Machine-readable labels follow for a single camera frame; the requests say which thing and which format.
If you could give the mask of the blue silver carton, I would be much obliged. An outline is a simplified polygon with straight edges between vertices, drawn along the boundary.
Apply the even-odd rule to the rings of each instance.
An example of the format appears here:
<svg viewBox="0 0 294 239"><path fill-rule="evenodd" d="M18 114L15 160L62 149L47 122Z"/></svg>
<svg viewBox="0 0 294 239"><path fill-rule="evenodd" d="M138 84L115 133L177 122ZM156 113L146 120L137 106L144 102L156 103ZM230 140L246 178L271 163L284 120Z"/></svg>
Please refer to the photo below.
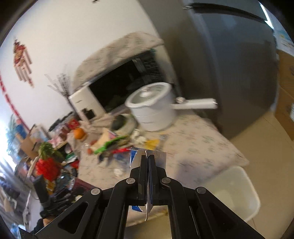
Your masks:
<svg viewBox="0 0 294 239"><path fill-rule="evenodd" d="M155 202L159 199L159 168L166 166L166 153L148 149L133 149L130 156L130 170L136 172L137 196L143 206L131 206L131 210L143 216L143 221L155 215Z"/></svg>

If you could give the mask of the white trash bin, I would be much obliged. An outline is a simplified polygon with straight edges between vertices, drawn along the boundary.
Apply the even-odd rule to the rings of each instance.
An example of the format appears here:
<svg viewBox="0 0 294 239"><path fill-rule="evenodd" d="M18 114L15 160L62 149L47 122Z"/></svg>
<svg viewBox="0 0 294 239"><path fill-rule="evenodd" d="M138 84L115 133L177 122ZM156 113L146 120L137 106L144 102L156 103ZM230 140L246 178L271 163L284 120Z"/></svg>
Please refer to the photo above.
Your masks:
<svg viewBox="0 0 294 239"><path fill-rule="evenodd" d="M203 184L215 197L244 221L254 218L261 207L257 191L246 171L232 166Z"/></svg>

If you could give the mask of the red flower pot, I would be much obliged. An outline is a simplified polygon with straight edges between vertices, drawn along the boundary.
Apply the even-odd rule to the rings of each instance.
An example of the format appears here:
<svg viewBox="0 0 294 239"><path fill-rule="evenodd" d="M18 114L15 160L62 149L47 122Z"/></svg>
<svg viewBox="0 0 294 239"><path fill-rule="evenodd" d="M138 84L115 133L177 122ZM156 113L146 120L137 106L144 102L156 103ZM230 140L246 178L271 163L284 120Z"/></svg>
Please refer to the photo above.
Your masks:
<svg viewBox="0 0 294 239"><path fill-rule="evenodd" d="M60 165L54 159L39 159L35 165L37 175L43 175L45 179L52 182L57 179L60 174Z"/></svg>

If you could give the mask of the floral tablecloth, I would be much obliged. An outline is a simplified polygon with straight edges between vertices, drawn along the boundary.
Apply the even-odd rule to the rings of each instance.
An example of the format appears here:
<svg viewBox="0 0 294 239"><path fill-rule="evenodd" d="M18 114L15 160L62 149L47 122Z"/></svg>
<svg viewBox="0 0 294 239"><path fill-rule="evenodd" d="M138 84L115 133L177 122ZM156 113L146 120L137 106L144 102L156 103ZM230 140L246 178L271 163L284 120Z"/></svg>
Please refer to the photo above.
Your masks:
<svg viewBox="0 0 294 239"><path fill-rule="evenodd" d="M140 131L146 139L165 135L162 146L164 157L156 156L157 166L163 167L168 177L183 186L196 188L231 166L247 166L245 156L208 120L186 112L162 132ZM139 166L130 161L130 155L99 162L97 155L88 155L84 149L78 168L79 179L101 189L113 187L127 178L130 169Z"/></svg>

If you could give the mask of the green snack wrapper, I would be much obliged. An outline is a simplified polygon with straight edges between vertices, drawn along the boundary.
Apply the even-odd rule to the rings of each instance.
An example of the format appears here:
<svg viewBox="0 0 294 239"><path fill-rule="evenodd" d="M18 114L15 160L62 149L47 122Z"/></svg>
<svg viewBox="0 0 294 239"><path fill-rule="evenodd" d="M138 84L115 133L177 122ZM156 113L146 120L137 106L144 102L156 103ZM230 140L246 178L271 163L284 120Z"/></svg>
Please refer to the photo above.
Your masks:
<svg viewBox="0 0 294 239"><path fill-rule="evenodd" d="M123 140L128 139L128 135L119 136L114 139L111 139L110 141L107 141L104 143L100 148L93 151L94 154L100 154L110 149L111 146L116 146L118 143L121 143Z"/></svg>

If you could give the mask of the orange fruit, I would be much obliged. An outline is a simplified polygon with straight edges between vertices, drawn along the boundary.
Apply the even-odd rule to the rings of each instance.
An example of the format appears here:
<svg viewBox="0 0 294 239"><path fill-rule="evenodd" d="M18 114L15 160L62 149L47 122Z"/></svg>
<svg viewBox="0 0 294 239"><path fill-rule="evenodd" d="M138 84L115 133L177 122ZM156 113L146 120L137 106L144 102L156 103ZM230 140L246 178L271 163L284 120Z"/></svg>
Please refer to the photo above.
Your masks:
<svg viewBox="0 0 294 239"><path fill-rule="evenodd" d="M84 130L82 128L80 128L80 127L75 128L73 133L74 133L74 138L77 139L77 140L82 139L86 135Z"/></svg>

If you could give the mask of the yellow wrapper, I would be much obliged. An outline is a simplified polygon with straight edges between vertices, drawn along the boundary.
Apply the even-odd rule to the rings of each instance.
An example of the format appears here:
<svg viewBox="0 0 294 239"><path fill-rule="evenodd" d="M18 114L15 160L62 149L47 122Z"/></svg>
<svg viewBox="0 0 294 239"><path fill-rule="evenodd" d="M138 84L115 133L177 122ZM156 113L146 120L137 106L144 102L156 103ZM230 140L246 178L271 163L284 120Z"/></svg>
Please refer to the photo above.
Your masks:
<svg viewBox="0 0 294 239"><path fill-rule="evenodd" d="M150 139L145 142L144 147L147 150L156 150L159 143L159 139Z"/></svg>

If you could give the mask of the crumpled white tissue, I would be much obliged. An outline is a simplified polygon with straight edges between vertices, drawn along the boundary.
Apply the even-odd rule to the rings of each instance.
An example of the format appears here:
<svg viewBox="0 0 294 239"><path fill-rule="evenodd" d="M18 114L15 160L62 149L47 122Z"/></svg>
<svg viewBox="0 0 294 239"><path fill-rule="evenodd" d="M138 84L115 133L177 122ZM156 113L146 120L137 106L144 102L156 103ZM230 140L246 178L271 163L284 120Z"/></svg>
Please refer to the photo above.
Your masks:
<svg viewBox="0 0 294 239"><path fill-rule="evenodd" d="M146 137L144 137L138 129L134 129L130 139L133 145L143 145L147 141Z"/></svg>

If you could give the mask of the white microwave oven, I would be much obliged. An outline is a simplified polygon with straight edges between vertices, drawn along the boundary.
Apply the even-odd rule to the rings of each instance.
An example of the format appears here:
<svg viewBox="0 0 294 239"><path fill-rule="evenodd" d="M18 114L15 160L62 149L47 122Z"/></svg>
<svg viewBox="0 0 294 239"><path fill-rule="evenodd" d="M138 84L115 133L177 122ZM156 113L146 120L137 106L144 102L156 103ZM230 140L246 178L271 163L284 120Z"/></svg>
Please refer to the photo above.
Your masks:
<svg viewBox="0 0 294 239"><path fill-rule="evenodd" d="M79 118L88 121L123 106L140 87L163 80L151 49L93 77L76 89L69 101Z"/></svg>

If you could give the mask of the lower cardboard box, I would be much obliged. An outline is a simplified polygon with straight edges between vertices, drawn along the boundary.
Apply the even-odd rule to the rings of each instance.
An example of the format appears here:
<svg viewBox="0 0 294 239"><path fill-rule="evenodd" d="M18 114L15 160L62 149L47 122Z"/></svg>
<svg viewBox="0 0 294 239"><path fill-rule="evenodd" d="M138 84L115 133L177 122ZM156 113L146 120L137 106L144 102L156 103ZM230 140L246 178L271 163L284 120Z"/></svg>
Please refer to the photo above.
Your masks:
<svg viewBox="0 0 294 239"><path fill-rule="evenodd" d="M279 88L279 97L275 117L293 140L293 97L283 88Z"/></svg>

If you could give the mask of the cardboard box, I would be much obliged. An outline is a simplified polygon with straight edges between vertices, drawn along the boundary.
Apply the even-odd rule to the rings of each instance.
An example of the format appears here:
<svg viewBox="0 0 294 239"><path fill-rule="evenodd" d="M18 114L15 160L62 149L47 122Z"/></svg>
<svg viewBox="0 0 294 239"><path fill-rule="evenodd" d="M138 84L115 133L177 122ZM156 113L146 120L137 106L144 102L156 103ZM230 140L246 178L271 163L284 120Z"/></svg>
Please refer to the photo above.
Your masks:
<svg viewBox="0 0 294 239"><path fill-rule="evenodd" d="M293 60L294 57L278 50L279 55L279 84L289 94L293 95Z"/></svg>
<svg viewBox="0 0 294 239"><path fill-rule="evenodd" d="M275 117L293 140L293 97L283 88L279 88L279 97Z"/></svg>

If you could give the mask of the red chinese knot decoration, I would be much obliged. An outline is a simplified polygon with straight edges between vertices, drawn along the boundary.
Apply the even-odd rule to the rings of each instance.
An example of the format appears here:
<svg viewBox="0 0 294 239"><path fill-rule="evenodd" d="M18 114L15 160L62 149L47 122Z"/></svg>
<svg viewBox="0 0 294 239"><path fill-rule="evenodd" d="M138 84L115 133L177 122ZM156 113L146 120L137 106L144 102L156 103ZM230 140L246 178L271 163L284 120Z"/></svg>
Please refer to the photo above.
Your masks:
<svg viewBox="0 0 294 239"><path fill-rule="evenodd" d="M30 87L34 88L31 79L32 70L30 65L32 60L29 56L27 47L15 39L13 47L13 66L20 81L27 82Z"/></svg>

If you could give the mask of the floral microwave cover cloth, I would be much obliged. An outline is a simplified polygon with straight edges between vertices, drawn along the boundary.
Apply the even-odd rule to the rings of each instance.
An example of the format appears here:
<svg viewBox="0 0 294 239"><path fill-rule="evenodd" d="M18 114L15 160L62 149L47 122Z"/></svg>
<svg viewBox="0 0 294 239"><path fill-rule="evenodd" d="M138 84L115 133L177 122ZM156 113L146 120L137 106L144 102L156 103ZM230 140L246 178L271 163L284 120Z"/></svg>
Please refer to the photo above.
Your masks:
<svg viewBox="0 0 294 239"><path fill-rule="evenodd" d="M163 44L161 38L142 31L114 40L91 54L77 67L71 80L72 91L77 91L91 79L106 74L127 60Z"/></svg>

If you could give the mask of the grey refrigerator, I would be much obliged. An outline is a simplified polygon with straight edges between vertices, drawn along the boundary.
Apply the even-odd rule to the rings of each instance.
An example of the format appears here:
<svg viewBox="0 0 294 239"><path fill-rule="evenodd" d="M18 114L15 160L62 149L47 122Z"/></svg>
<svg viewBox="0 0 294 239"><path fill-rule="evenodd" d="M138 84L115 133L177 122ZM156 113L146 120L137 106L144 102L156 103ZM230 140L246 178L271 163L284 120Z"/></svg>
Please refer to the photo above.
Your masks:
<svg viewBox="0 0 294 239"><path fill-rule="evenodd" d="M141 1L186 99L213 98L208 116L233 138L273 104L276 43L258 1Z"/></svg>

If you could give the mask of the upper cardboard box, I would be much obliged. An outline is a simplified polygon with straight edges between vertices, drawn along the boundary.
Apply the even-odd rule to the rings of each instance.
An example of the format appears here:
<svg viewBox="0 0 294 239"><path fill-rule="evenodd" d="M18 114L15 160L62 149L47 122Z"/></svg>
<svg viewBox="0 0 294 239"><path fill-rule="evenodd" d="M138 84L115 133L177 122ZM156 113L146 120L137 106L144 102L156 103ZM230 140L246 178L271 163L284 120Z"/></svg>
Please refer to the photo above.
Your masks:
<svg viewBox="0 0 294 239"><path fill-rule="evenodd" d="M289 94L293 95L293 60L294 57L278 50L279 55L279 84Z"/></svg>

